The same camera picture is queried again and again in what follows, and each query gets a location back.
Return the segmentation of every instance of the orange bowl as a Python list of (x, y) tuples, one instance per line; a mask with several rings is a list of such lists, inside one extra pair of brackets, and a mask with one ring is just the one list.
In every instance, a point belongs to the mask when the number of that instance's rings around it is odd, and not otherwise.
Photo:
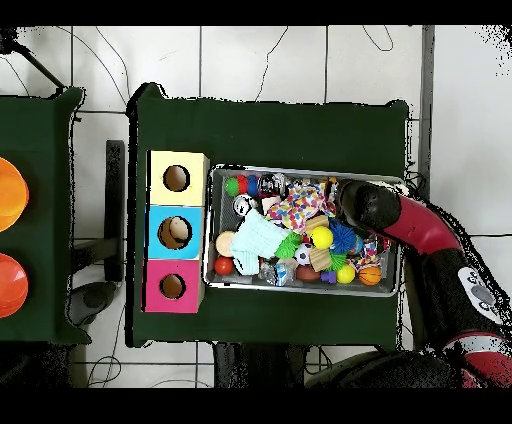
[(12, 163), (0, 158), (0, 231), (18, 220), (27, 203), (27, 183)]
[(23, 267), (0, 253), (0, 318), (14, 314), (27, 298), (28, 278)]

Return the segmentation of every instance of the pink box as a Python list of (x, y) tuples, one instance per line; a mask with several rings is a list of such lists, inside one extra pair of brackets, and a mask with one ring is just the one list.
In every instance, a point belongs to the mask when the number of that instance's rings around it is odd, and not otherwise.
[[(178, 299), (165, 297), (160, 282), (169, 274), (179, 275), (185, 291)], [(146, 308), (144, 312), (195, 314), (204, 296), (201, 262), (197, 260), (150, 259), (147, 264)]]

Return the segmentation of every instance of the green table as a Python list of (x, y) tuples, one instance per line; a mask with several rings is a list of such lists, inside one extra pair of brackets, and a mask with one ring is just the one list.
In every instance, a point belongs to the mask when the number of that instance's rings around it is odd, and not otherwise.
[(22, 308), (0, 319), (0, 340), (88, 343), (66, 319), (70, 276), (70, 120), (82, 100), (78, 88), (49, 99), (0, 96), (0, 156), (21, 172), (27, 208), (0, 232), (0, 252), (25, 269), (29, 291)]
[(397, 296), (368, 298), (207, 287), (198, 314), (140, 310), (147, 150), (202, 152), (217, 163), (403, 177), (403, 101), (288, 105), (165, 99), (143, 84), (130, 100), (127, 344), (219, 340), (380, 345), (394, 349)]

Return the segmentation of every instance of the gray tray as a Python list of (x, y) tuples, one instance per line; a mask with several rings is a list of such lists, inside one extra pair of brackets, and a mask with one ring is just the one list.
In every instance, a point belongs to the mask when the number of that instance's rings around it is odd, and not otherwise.
[(327, 284), (323, 282), (306, 283), (300, 280), (277, 287), (258, 278), (257, 275), (242, 276), (236, 270), (231, 275), (217, 275), (213, 264), (218, 254), (215, 250), (215, 239), (223, 231), (236, 231), (241, 219), (232, 208), (233, 198), (223, 189), (226, 178), (236, 175), (262, 175), (266, 173), (283, 173), (290, 179), (324, 178), (355, 179), (369, 182), (384, 182), (390, 185), (403, 184), (397, 177), (380, 175), (343, 174), (339, 172), (305, 171), (297, 169), (260, 168), (251, 166), (216, 165), (208, 173), (208, 193), (206, 199), (205, 249), (203, 254), (203, 279), (206, 284), (219, 288), (236, 288), (249, 290), (276, 290), (300, 293), (389, 297), (398, 290), (399, 260), (401, 248), (392, 243), (391, 249), (382, 255), (382, 280), (375, 286), (366, 286), (357, 278), (350, 284)]

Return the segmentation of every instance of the yellow ball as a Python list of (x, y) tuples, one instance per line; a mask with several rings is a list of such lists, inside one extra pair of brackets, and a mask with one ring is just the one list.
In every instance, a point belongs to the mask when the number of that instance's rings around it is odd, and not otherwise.
[(311, 239), (317, 249), (329, 249), (334, 237), (329, 228), (320, 226), (313, 228), (313, 231), (311, 231)]
[(336, 280), (340, 284), (348, 284), (356, 277), (356, 270), (349, 264), (345, 264), (336, 272)]

